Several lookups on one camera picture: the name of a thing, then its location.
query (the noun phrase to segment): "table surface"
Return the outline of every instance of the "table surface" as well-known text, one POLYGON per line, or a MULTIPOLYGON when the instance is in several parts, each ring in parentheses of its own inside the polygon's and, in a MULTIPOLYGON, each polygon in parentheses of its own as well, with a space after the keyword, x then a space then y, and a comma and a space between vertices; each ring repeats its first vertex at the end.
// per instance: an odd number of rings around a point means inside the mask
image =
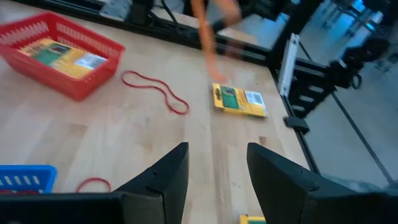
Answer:
MULTIPOLYGON (((1 1, 0 24, 41 11, 1 1)), ((294 130, 285 127, 287 112, 268 68, 220 57, 230 85, 262 93, 269 117, 222 113, 213 108, 200 50, 69 18, 126 47, 118 71, 86 100, 75 102, 0 60, 0 164, 56 166, 54 192, 73 192, 92 176, 115 189, 186 141, 190 177, 183 223, 237 223, 239 214, 262 215, 246 164, 248 142, 308 167, 294 130), (171 113, 158 91, 123 85, 125 70, 168 83, 190 104, 189 114, 171 113)), ((178 20, 195 26, 194 18, 179 15, 178 20)), ((255 41, 235 30, 224 35, 255 41)))

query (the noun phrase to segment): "red rubber band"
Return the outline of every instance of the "red rubber band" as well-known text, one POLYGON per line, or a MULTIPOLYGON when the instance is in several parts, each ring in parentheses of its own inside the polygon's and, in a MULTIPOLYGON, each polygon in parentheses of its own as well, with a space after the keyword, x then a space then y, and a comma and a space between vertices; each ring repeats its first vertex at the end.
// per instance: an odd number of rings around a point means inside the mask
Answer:
POLYGON ((135 71, 125 71, 125 72, 122 73, 121 78, 122 78, 122 82, 123 82, 124 84, 126 84, 127 86, 129 86, 129 87, 133 87, 133 88, 154 88, 154 89, 159 90, 160 92, 162 92, 163 95, 164 95, 164 97, 165 97, 166 105, 167 105, 167 107, 169 108, 170 111, 172 111, 172 112, 174 112, 174 113, 176 113, 176 114, 179 114, 179 115, 185 115, 185 114, 187 114, 187 113, 189 112, 189 104, 188 104, 185 100, 183 100, 183 99, 179 98, 178 96, 176 96, 176 95, 173 93, 173 91, 170 89, 170 87, 168 86, 168 84, 166 84, 166 83, 163 82, 162 80, 158 80, 158 79, 156 79, 156 78, 145 77, 145 76, 143 76, 143 75, 141 75, 140 73, 135 72, 135 71), (141 77, 141 78, 143 78, 143 79, 145 79, 145 80, 150 80, 150 81, 153 81, 153 82, 157 82, 157 83, 160 83, 160 84, 166 86, 166 89, 170 92, 170 94, 171 94, 176 100, 178 100, 179 102, 183 103, 183 104, 187 107, 187 109, 186 109, 185 111, 178 111, 178 110, 174 109, 173 106, 170 105, 170 103, 169 103, 169 99, 167 98, 166 92, 165 92, 164 90, 162 90, 161 88, 157 87, 157 86, 153 86, 153 85, 135 85, 135 84, 131 84, 131 83, 125 81, 124 76, 126 76, 128 73, 135 74, 135 75, 137 75, 138 77, 141 77))
POLYGON ((89 179, 85 179, 81 184, 79 184, 79 186, 76 188, 76 193, 79 193, 80 190, 90 182, 104 183, 106 185, 106 187, 108 188, 108 192, 111 191, 111 184, 107 180, 99 178, 99 177, 90 177, 89 179))

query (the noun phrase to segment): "floor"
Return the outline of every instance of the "floor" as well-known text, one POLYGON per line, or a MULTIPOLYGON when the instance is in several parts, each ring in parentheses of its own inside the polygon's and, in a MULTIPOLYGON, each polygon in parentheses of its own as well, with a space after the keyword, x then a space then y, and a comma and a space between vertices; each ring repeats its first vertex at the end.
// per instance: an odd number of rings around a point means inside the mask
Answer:
MULTIPOLYGON (((342 16, 331 31, 322 29, 325 20, 322 9, 320 6, 314 13, 300 40, 315 62, 327 65, 330 60, 340 58, 345 48, 361 44, 369 31, 361 29, 352 39, 345 38, 343 34, 353 20, 349 16, 342 16)), ((207 16, 209 21, 221 17, 212 2, 207 16)), ((255 35, 260 46, 270 49, 287 19, 286 15, 277 21, 251 16, 235 29, 255 35)), ((297 57, 308 59, 302 49, 297 57)), ((361 71, 364 79, 361 89, 339 88, 334 97, 329 96, 307 116, 311 131, 305 138, 323 175, 380 188, 391 187, 398 180, 396 71, 382 74, 374 64, 366 65, 361 71)))

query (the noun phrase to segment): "yellow box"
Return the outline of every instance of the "yellow box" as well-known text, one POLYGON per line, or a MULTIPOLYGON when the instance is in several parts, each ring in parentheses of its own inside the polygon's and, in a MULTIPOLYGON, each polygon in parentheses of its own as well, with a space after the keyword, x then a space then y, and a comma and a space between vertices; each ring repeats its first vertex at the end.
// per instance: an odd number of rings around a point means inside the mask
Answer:
POLYGON ((20 50, 22 53, 72 78, 83 78, 106 61, 105 58, 44 38, 20 50))
POLYGON ((227 113, 266 118, 266 105, 260 93, 213 83, 214 105, 227 113))

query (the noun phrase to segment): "black cable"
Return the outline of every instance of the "black cable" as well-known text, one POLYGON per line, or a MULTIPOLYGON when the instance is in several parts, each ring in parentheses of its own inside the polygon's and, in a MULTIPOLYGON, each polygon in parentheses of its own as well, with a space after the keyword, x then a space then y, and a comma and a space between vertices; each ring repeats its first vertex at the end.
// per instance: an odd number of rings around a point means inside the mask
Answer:
POLYGON ((170 11, 169 7, 167 7, 165 0, 161 0, 161 2, 162 2, 164 9, 167 12, 167 14, 172 18, 172 20, 174 22, 175 30, 177 31, 177 33, 180 33, 180 24, 175 19, 174 15, 173 15, 172 11, 170 11))
POLYGON ((173 27, 170 27, 168 24, 166 24, 161 18, 156 16, 156 14, 154 14, 152 11, 149 11, 148 15, 152 18, 150 26, 153 26, 154 21, 157 21, 162 27, 164 27, 166 29, 170 29, 170 30, 173 29, 173 27))

